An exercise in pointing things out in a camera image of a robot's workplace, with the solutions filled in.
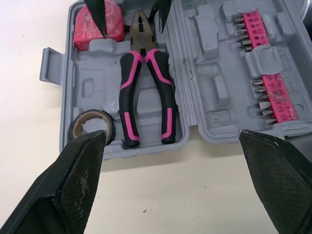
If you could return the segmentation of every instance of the tool case latch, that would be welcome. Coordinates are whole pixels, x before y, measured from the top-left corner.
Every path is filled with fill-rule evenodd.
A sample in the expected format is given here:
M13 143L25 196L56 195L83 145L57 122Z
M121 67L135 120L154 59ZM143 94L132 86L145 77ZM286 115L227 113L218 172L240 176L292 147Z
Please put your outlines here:
M49 47L43 49L40 71L41 81L62 86L63 57L63 54Z

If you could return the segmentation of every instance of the pink object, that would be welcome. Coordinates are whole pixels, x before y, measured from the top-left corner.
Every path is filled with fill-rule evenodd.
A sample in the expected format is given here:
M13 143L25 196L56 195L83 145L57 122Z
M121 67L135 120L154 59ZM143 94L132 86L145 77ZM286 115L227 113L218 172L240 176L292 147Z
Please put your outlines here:
M126 126L127 126L127 132L128 132L129 138L131 140L140 141L140 138L138 136L135 136L133 133L129 112L125 112L125 120L126 120Z
M269 45L270 42L259 12L245 13L243 18L253 49L261 45ZM271 103L273 117L276 118L277 123L297 120L298 115L293 107L281 74L262 76L262 80Z
M166 83L166 84L171 85L170 80L167 80L166 78L164 78L164 77L162 76L161 72L160 72L160 69L159 69L159 67L158 67L158 65L157 65L157 62L156 62L156 59L155 59L155 56L154 56L154 54L155 54L156 51L158 51L158 49L152 49L152 50L150 50L150 52L148 52L147 55L146 55L146 57L145 57L145 61L146 61L146 63L147 63L149 60L151 60L151 61L152 61L152 64L153 64L153 67L154 67L154 69L155 69L155 71L156 71L157 77L160 79L160 81L162 81L162 82L164 82L164 83Z
M264 87L267 89L267 95L273 110L273 116L278 123L297 120L298 115L293 107L284 81L280 74L271 76L262 76Z
M105 16L107 38L116 41L122 41L125 37L124 19L121 8L113 0L105 1ZM89 42L94 39L104 39L102 33L94 23L91 14L86 6L84 6L76 16L74 46L79 51L89 49Z
M252 41L252 47L269 45L269 39L265 31L262 19L258 11L244 13L243 18L246 24L247 33Z
M129 79L127 80L127 82L125 82L122 86L121 86L121 89L124 89L126 88L127 86L129 86L134 78L135 78L135 74L136 74L136 71L137 71L137 63L140 61L141 63L143 63L143 58L141 56L141 54L137 51L134 51L134 50L131 50L129 51L130 54L133 54L134 56L134 61L132 63L132 68L131 68L131 72L130 72L130 76L129 76Z
M167 109L167 132L161 135L161 139L170 137L172 134L172 108Z

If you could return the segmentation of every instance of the red tool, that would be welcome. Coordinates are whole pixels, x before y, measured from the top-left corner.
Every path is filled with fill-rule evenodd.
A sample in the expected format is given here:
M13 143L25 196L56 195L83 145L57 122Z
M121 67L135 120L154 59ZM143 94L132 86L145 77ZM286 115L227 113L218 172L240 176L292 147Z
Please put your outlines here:
M245 13L242 18L235 19L234 23L239 28L241 44L246 46L247 52L258 46L270 44L258 11ZM272 119L266 120L267 124L298 119L281 74L262 76L262 80L256 80L253 84L261 85L256 92L266 94L259 99L267 100L260 103L262 110L270 108L263 112L263 115L272 115Z
M84 6L76 16L74 45L79 51L89 49L89 42L94 39L112 38L122 41L125 37L124 20L121 8L113 0L105 1L105 18L107 36L104 37L98 29L87 6Z
M129 148L140 145L133 110L133 98L143 57L152 73L160 94L162 105L161 142L171 144L176 141L176 100L169 74L168 56L158 50L153 30L143 11L135 13L130 27L131 51L121 57L121 88L119 112L126 145Z

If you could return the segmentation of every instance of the pink grip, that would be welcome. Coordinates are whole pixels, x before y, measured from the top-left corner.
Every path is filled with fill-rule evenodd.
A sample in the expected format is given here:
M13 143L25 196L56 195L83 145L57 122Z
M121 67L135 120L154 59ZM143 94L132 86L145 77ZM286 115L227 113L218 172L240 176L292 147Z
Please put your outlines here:
M160 79L160 81L166 83L166 84L169 84L171 85L171 82L170 80L167 80L166 78L164 78L160 72L160 69L158 67L158 64L156 62L156 59L155 59L155 52L156 51L159 51L158 49L153 49L153 50L150 50L150 52L147 53L146 57L145 57L145 61L146 63L150 60L153 64L153 67L155 69L155 72L157 74L157 77Z
M136 71L137 71L137 64L138 64L138 62L140 61L141 63L143 63L143 58L142 58L142 56L141 56L141 54L139 52L131 50L128 53L133 54L134 60L133 60L133 63L132 63L132 68L131 68L131 72L130 72L130 75L129 75L129 79L127 80L127 82L125 82L121 86L120 89L124 89L124 88L128 87L133 82L133 80L135 78Z
M127 132L128 132L129 138L131 140L140 141L140 138L138 136L135 136L133 133L129 112L125 112L125 120L126 120L126 126L127 126Z
M172 134L172 108L167 109L167 132L161 135L161 139L170 137Z

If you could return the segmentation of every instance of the screwdriver bit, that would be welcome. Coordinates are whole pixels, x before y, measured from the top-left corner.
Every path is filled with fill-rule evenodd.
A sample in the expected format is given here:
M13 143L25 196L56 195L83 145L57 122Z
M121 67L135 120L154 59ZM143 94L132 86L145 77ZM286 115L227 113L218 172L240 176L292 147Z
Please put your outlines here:
M239 40L245 40L245 39L249 39L248 35L242 35L239 37Z
M237 28L245 28L246 24L244 23L239 23L238 25L236 25Z
M256 91L256 93L264 93L267 90L265 87L261 87L261 88L256 89L255 91Z
M254 85L254 86L263 85L263 80L261 80L261 79L259 79L259 80L254 80L254 81L253 81L253 85Z
M234 23L241 23L241 22L244 22L244 18L234 19Z
M258 100L259 101L266 101L266 100L268 100L268 96L267 95L261 95L258 97Z
M253 48L252 47L246 47L246 52L250 52L251 50L253 50Z
M276 122L277 122L277 119L276 119L276 118L265 120L265 123L266 123L266 124L275 124Z
M251 45L252 44L252 41L251 40L244 40L241 42L241 45L242 46L245 46L245 45Z
M273 111L272 111L272 110L263 111L262 114L263 114L264 116L272 115L272 114L273 114Z
M264 110L271 107L271 103L269 101L259 103L260 109Z
M237 31L239 34L247 33L247 29L240 29Z

